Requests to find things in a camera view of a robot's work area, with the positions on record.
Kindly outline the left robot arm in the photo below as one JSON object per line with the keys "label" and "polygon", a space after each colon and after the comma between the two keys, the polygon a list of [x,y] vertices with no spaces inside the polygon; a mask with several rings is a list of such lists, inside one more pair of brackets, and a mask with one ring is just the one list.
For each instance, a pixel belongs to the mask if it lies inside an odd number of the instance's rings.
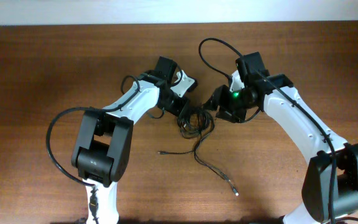
{"label": "left robot arm", "polygon": [[83,115],[71,164],[87,184],[88,216],[78,223],[117,223],[117,183],[129,162],[134,125],[158,107],[176,117],[189,104],[185,93],[198,85],[173,60],[160,57],[153,70],[134,78],[120,99]]}

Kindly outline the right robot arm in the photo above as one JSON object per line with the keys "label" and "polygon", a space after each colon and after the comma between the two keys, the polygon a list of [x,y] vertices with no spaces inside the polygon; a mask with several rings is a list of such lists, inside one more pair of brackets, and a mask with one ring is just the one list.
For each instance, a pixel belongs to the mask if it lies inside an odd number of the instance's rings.
{"label": "right robot arm", "polygon": [[215,89],[204,104],[217,118],[247,122],[257,108],[276,121],[302,153],[308,168],[302,203],[276,223],[334,223],[358,211],[358,143],[350,144],[307,106],[284,74],[271,76],[259,52],[236,60],[228,85]]}

